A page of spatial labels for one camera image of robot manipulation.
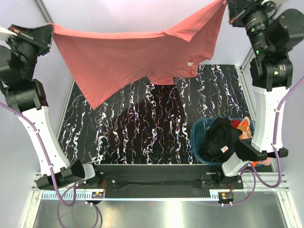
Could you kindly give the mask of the salmon pink t-shirt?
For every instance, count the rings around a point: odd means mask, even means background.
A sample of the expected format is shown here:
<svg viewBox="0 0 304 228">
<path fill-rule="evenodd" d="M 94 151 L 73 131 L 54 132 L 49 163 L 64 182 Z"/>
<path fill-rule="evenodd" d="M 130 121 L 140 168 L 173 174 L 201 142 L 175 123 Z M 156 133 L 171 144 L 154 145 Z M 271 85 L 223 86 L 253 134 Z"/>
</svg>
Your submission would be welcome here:
<svg viewBox="0 0 304 228">
<path fill-rule="evenodd" d="M 195 77 L 212 59 L 227 2 L 216 0 L 161 31 L 97 33 L 53 25 L 53 39 L 72 77 L 93 109 L 121 88 L 147 77 L 172 85 Z"/>
</svg>

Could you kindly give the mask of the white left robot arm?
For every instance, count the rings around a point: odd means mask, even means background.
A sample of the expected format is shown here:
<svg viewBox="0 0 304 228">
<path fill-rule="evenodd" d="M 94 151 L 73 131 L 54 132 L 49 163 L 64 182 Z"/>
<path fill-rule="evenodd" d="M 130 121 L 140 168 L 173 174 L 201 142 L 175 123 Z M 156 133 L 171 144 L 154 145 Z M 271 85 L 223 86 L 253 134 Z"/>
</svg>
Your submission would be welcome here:
<svg viewBox="0 0 304 228">
<path fill-rule="evenodd" d="M 27 130 L 39 159 L 41 190 L 55 190 L 84 182 L 98 188 L 103 181 L 92 164 L 70 162 L 63 153 L 49 121 L 49 106 L 40 81 L 34 79 L 39 56 L 52 45 L 53 26 L 24 28 L 11 25 L 0 29 L 0 91 L 6 107 L 12 110 Z"/>
</svg>

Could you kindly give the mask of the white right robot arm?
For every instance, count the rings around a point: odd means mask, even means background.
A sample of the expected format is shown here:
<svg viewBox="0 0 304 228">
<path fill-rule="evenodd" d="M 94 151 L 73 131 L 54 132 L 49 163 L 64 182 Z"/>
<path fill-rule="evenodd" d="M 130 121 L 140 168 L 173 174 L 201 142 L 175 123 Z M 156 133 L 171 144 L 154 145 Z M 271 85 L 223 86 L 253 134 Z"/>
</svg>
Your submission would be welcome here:
<svg viewBox="0 0 304 228">
<path fill-rule="evenodd" d="M 237 140 L 235 151 L 222 164 L 216 184 L 227 188 L 247 162 L 286 157 L 282 143 L 283 98 L 292 84 L 293 64 L 288 53 L 304 39 L 304 15 L 287 9 L 277 15 L 279 0 L 230 0 L 229 23 L 245 28 L 255 53 L 250 63 L 256 96 L 255 131 Z"/>
</svg>

